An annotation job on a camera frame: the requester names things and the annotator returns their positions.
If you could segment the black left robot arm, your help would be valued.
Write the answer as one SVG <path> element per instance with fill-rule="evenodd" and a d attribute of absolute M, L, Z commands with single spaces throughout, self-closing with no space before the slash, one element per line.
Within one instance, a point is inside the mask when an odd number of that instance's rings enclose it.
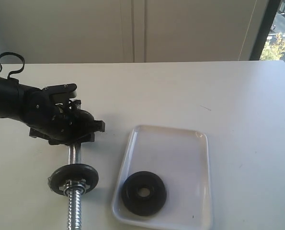
<path fill-rule="evenodd" d="M 76 89 L 74 83 L 39 89 L 0 77 L 0 118 L 24 123 L 31 137 L 50 145 L 93 142 L 96 132 L 105 131 L 105 122 L 79 108 Z"/>

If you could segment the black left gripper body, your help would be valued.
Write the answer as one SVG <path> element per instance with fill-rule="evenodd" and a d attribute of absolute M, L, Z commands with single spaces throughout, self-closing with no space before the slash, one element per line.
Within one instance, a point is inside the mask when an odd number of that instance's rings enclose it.
<path fill-rule="evenodd" d="M 30 136 L 68 142 L 90 133 L 84 124 L 79 100 L 54 104 L 42 90 L 27 97 L 23 110 L 23 122 L 30 127 Z"/>

